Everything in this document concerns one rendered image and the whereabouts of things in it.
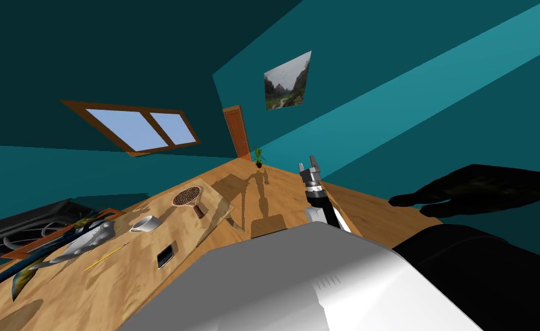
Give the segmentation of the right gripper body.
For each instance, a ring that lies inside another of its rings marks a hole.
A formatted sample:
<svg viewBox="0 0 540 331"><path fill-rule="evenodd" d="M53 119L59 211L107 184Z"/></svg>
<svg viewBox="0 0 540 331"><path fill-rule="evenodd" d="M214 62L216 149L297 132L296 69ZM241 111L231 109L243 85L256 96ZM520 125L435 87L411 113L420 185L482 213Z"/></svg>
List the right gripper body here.
<svg viewBox="0 0 540 331"><path fill-rule="evenodd" d="M300 172L299 175L302 178L302 182L305 186L320 186L321 176L320 168L315 170L313 168L305 169L303 172Z"/></svg>

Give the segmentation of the orange brown door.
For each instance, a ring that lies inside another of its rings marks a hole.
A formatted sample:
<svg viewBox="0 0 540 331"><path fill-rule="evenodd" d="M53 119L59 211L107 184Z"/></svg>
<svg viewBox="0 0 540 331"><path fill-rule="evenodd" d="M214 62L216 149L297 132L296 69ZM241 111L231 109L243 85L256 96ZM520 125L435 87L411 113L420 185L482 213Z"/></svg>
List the orange brown door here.
<svg viewBox="0 0 540 331"><path fill-rule="evenodd" d="M251 161L249 142L241 105L224 108L223 114L232 138L232 142L236 149L237 157Z"/></svg>

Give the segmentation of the mountain landscape picture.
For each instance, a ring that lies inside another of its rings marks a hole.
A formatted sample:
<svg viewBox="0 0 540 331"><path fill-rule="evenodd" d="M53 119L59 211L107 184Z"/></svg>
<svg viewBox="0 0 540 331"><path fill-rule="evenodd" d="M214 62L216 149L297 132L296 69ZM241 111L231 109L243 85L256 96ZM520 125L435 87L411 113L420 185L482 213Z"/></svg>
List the mountain landscape picture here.
<svg viewBox="0 0 540 331"><path fill-rule="evenodd" d="M303 103L310 60L309 51L264 74L267 110L295 107Z"/></svg>

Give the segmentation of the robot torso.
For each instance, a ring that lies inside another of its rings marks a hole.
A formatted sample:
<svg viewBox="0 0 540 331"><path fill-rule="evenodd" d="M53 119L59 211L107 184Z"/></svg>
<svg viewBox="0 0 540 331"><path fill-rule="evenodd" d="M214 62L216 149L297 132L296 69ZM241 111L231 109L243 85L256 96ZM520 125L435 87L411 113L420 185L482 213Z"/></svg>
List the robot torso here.
<svg viewBox="0 0 540 331"><path fill-rule="evenodd" d="M321 222L207 252L118 331L482 331L400 255Z"/></svg>

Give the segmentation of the brown oval hairbrush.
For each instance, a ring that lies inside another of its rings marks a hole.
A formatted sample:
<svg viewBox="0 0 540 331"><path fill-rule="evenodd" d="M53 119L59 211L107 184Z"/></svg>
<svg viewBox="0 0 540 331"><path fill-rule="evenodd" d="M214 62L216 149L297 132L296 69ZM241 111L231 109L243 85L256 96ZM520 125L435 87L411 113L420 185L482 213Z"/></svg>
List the brown oval hairbrush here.
<svg viewBox="0 0 540 331"><path fill-rule="evenodd" d="M203 194L202 186L191 186L183 191L177 193L172 199L172 205L176 207L192 207L199 219L203 218L205 214L199 207L200 198Z"/></svg>

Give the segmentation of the black phone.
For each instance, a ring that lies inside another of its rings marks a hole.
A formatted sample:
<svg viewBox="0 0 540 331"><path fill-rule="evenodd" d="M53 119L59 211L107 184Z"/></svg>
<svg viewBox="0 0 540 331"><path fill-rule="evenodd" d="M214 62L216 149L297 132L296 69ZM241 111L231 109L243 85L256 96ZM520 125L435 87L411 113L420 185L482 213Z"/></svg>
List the black phone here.
<svg viewBox="0 0 540 331"><path fill-rule="evenodd" d="M157 262L157 269L162 269L173 257L174 257L175 251L172 244L169 244L165 247L157 256L156 256L156 262Z"/></svg>

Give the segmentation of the white mug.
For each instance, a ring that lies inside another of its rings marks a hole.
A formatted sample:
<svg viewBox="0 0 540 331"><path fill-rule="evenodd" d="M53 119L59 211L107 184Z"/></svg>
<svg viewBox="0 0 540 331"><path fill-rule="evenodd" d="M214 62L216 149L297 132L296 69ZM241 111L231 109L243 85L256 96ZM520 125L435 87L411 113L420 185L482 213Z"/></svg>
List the white mug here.
<svg viewBox="0 0 540 331"><path fill-rule="evenodd" d="M161 226L162 220L153 216L147 215L138 220L130 229L130 233L134 232L151 232Z"/></svg>

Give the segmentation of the brown framed window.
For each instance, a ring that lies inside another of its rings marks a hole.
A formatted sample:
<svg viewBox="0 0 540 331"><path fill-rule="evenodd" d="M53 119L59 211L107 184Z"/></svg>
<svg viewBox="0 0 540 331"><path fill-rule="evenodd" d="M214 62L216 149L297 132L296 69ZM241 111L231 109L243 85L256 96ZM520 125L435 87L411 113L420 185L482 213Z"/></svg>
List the brown framed window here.
<svg viewBox="0 0 540 331"><path fill-rule="evenodd" d="M132 157L200 144L180 110L62 100Z"/></svg>

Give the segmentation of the yellow pencil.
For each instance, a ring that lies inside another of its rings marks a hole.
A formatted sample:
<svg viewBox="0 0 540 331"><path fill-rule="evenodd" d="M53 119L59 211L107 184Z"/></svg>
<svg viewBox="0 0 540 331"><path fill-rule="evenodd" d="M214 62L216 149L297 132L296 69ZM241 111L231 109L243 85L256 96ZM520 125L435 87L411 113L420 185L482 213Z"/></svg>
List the yellow pencil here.
<svg viewBox="0 0 540 331"><path fill-rule="evenodd" d="M88 270L92 269L93 267L95 267L96 265L98 265L100 262L104 261L105 259L107 259L108 257L112 256L113 254L115 254L116 252L120 251L121 249L123 249L123 247L127 246L128 244L130 243L130 241L126 242L124 245L121 245L118 249L108 253L107 255L105 255L104 257L100 258L98 261L92 263L90 266L88 266L87 268L85 268L82 273L85 273L87 272Z"/></svg>

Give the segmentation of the light wooden table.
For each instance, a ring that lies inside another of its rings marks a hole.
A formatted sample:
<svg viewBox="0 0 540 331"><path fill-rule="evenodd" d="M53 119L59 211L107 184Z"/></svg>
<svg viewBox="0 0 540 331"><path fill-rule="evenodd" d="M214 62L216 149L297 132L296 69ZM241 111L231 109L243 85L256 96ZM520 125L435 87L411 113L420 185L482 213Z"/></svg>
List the light wooden table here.
<svg viewBox="0 0 540 331"><path fill-rule="evenodd" d="M116 331L174 273L174 270L234 210L233 200L215 185L203 187L197 217L176 207L173 188L136 205L115 220L116 235L92 251L37 270L17 299L11 282L0 284L0 331ZM130 233L140 219L162 220L151 232ZM85 273L108 253L130 243ZM174 257L157 269L156 256L169 244Z"/></svg>

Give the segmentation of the silver grey figurine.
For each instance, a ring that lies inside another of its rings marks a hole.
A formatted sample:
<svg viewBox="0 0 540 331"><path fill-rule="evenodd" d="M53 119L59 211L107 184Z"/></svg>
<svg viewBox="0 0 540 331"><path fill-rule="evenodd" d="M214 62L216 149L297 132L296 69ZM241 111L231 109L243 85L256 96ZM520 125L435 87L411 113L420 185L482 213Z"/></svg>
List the silver grey figurine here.
<svg viewBox="0 0 540 331"><path fill-rule="evenodd" d="M36 270L76 258L92 251L115 236L114 221L103 221L91 227L90 231L72 241L62 255L48 261L32 264L28 269Z"/></svg>

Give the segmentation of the black box with grey loops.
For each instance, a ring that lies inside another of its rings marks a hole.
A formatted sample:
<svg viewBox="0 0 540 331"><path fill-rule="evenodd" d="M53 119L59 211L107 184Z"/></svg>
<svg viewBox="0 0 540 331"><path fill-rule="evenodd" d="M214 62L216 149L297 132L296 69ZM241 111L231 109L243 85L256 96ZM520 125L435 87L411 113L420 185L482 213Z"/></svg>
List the black box with grey loops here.
<svg viewBox="0 0 540 331"><path fill-rule="evenodd" d="M65 199L0 220L0 257L74 224L92 208Z"/></svg>

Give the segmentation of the blue yellow long object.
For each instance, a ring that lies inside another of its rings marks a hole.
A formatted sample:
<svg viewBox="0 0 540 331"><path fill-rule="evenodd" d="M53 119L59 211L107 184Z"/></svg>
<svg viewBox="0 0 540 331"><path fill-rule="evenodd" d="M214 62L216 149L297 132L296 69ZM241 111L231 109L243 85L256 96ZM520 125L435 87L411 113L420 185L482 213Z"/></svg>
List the blue yellow long object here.
<svg viewBox="0 0 540 331"><path fill-rule="evenodd" d="M107 220L95 221L91 224L86 224L82 228L75 229L75 233L64 234L62 237L58 238L56 241L50 243L49 245L44 246L42 249L35 251L29 257L15 263L4 271L0 272L0 284L9 278L12 279L11 286L11 297L12 299L17 299L18 295L24 289L24 287L31 281L35 276L36 270L29 270L28 268L34 263L40 263L44 261L48 256L54 253L56 250L61 247L71 243L80 236L89 232L91 227L94 225L99 225L101 222Z"/></svg>

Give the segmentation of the orange flat frame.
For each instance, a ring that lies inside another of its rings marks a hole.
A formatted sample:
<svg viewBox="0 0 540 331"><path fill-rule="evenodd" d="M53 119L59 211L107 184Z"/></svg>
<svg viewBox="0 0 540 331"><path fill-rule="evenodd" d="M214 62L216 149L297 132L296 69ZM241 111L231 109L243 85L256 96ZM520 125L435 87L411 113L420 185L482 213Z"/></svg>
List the orange flat frame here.
<svg viewBox="0 0 540 331"><path fill-rule="evenodd" d="M21 247L11 248L12 252L2 255L1 258L18 259L18 260L25 259L29 257L34 250L38 249L39 247L43 247L47 245L48 243L52 243L56 241L58 238L62 237L64 234L75 233L75 229L82 228L86 224L91 224L95 221L100 221L100 220L113 220L124 214L125 213L120 210L107 208L102 211L93 212L83 217L78 222L74 224L70 224L66 226L65 228L61 228L48 235L44 234L46 230L46 228L44 228L42 231L42 238L38 240L34 240L32 243L29 243Z"/></svg>

